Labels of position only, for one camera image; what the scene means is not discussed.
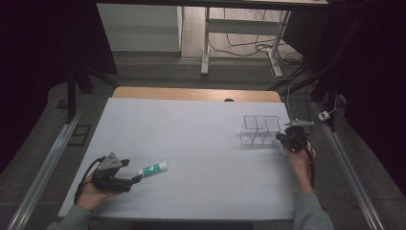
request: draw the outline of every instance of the person's left hand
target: person's left hand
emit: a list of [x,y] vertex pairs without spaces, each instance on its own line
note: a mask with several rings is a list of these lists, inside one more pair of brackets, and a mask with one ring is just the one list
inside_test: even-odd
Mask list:
[[98,190],[92,183],[92,175],[93,174],[90,174],[84,180],[77,202],[79,207],[82,207],[90,212],[97,209],[107,198],[121,194]]

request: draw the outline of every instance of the white table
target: white table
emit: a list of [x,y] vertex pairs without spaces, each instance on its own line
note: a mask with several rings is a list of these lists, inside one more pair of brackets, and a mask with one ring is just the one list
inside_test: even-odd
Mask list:
[[245,115],[276,115],[283,103],[109,99],[78,174],[59,211],[64,217],[78,183],[96,158],[129,159],[119,178],[167,161],[129,193],[108,199],[95,216],[117,219],[293,219],[296,182],[281,145],[242,145]]

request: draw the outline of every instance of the power adapter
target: power adapter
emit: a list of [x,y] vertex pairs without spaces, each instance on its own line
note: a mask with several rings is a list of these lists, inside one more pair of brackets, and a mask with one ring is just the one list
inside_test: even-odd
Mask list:
[[325,120],[327,120],[329,118],[329,115],[328,115],[328,113],[326,112],[326,111],[324,111],[324,112],[322,112],[322,113],[319,113],[319,119],[321,120],[321,121],[325,121]]

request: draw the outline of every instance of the green label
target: green label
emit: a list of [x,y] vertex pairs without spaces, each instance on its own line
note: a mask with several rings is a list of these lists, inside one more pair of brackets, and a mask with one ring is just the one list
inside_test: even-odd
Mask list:
[[153,165],[151,167],[143,168],[144,176],[156,174],[156,173],[159,173],[160,171],[161,171],[161,168],[159,167],[159,164]]

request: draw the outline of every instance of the green and white tube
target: green and white tube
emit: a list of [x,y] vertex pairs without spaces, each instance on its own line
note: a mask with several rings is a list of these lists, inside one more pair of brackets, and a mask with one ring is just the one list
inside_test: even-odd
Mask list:
[[162,162],[159,164],[155,164],[153,166],[145,167],[141,170],[138,170],[138,174],[142,174],[143,177],[149,176],[149,175],[154,175],[157,173],[160,173],[162,171],[165,171],[168,169],[168,163],[167,162]]

